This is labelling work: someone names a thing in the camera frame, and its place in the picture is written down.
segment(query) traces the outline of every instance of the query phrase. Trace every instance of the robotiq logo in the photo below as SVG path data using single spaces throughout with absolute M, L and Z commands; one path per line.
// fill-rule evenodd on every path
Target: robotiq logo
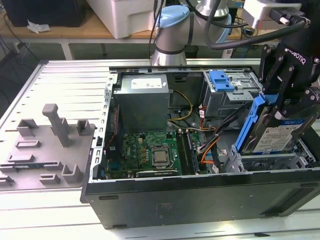
M 307 60 L 303 56 L 301 56 L 299 53 L 292 51 L 288 48 L 286 48 L 284 51 L 291 53 L 293 56 L 296 57 L 296 59 L 298 59 L 303 65 L 305 65 Z

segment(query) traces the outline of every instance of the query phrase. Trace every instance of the motherboard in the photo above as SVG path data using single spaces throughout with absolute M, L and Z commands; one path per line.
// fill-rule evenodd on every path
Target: motherboard
M 196 131 L 126 133 L 122 156 L 107 160 L 105 176 L 128 179 L 194 175 L 199 171 L 196 157 L 199 146 Z

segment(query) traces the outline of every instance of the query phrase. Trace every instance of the black computer case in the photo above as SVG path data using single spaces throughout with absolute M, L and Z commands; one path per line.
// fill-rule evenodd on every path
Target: black computer case
M 15 27 L 26 27 L 28 20 L 49 26 L 79 27 L 86 17 L 86 0 L 2 0 Z

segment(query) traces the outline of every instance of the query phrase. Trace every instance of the cpu socket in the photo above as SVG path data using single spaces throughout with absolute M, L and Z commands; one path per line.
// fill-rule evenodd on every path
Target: cpu socket
M 151 147 L 152 166 L 164 169 L 170 165 L 170 149 L 168 146 L 158 145 Z

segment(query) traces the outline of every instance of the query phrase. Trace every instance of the metal table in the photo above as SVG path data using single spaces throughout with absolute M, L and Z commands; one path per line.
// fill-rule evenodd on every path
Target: metal table
M 250 66 L 259 59 L 189 59 L 189 65 Z M 147 66 L 147 60 L 50 61 L 37 66 L 0 119 L 0 163 L 18 135 L 22 118 L 39 125 L 50 122 L 41 114 L 46 103 L 57 103 L 68 123 L 89 119 L 97 124 L 110 67 Z M 313 127 L 320 129 L 320 123 Z M 80 203 L 81 189 L 0 192 L 1 239 L 319 239 L 320 196 L 288 217 L 105 230 L 89 204 Z

